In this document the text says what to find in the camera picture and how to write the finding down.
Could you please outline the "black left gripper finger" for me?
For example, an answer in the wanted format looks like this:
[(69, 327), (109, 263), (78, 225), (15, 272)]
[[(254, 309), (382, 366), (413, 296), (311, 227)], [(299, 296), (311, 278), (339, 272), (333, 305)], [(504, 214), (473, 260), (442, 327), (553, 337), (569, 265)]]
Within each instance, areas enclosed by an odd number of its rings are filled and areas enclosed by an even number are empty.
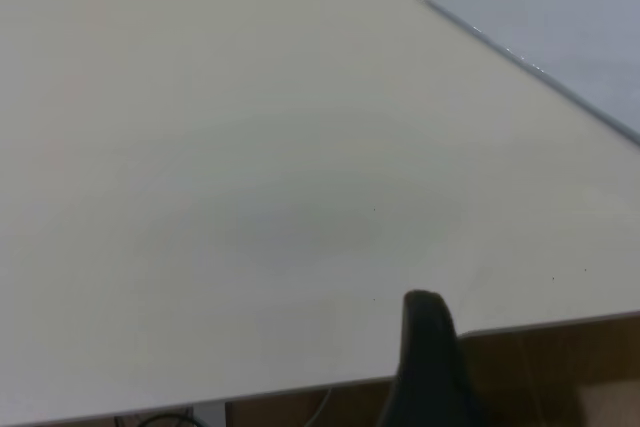
[(403, 299), (399, 366), (379, 426), (485, 426), (451, 313), (435, 292)]

